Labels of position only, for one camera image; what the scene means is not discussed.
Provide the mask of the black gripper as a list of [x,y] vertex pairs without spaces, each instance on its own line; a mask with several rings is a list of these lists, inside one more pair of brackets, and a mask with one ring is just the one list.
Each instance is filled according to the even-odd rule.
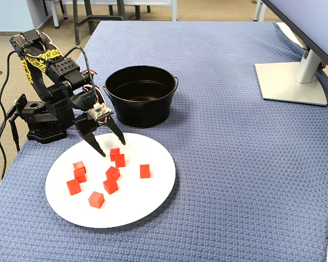
[[105,122],[105,125],[118,137],[123,145],[126,145],[125,137],[119,127],[115,124],[111,116],[102,118],[101,120],[94,120],[87,112],[82,113],[78,117],[73,119],[73,124],[75,125],[80,136],[102,157],[106,154],[101,149],[99,143],[97,142],[93,132],[97,130]]

